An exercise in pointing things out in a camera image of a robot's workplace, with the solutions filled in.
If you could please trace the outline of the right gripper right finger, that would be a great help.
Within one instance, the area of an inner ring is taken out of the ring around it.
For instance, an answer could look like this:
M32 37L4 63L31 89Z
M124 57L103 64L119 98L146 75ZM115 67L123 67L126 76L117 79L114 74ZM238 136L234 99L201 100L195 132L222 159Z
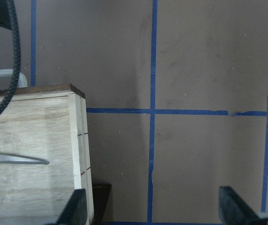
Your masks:
M224 225L262 225L263 221L230 186L220 186L219 217Z

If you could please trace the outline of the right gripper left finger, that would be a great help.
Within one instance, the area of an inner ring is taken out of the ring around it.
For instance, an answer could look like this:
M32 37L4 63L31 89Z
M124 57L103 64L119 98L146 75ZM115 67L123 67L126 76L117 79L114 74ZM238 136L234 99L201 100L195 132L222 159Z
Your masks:
M85 225L88 221L86 190L76 189L72 193L56 225Z

